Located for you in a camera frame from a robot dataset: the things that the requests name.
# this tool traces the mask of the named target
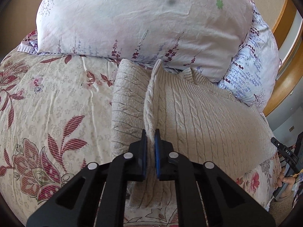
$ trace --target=floral bedsheet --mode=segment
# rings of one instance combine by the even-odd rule
[[[108,163],[111,99],[118,62],[13,50],[0,65],[0,192],[25,224],[87,163]],[[236,182],[263,207],[278,155]],[[125,226],[178,226],[176,206],[125,210]]]

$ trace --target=human hand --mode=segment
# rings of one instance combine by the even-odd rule
[[[284,177],[285,167],[282,168],[282,171],[280,172],[280,175],[277,179],[277,183],[275,184],[275,188],[281,187],[282,183],[288,183],[286,189],[282,192],[280,198],[284,198],[286,196],[289,196],[291,194],[292,187],[294,183],[296,182],[296,179],[294,177]]]

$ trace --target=white pillow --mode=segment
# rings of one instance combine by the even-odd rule
[[[275,86],[279,51],[275,37],[253,0],[254,15],[246,44],[232,59],[218,87],[230,90],[236,98],[261,113]]]
[[[38,52],[110,57],[226,73],[251,23],[249,0],[43,0]]]

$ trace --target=blue floral pillow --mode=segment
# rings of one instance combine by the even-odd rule
[[[274,35],[264,22],[253,0],[253,18],[248,40],[231,60],[227,73],[218,84],[236,98],[261,113],[275,86],[279,68],[279,52]]]

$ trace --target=beige cable-knit sweater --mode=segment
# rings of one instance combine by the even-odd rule
[[[274,155],[273,136],[255,107],[249,108],[191,69],[179,75],[163,70],[158,60],[150,73],[123,60],[113,94],[112,153],[126,152],[145,129],[148,138],[147,180],[129,185],[129,207],[176,203],[173,182],[156,179],[154,132],[191,161],[213,161],[231,178]]]

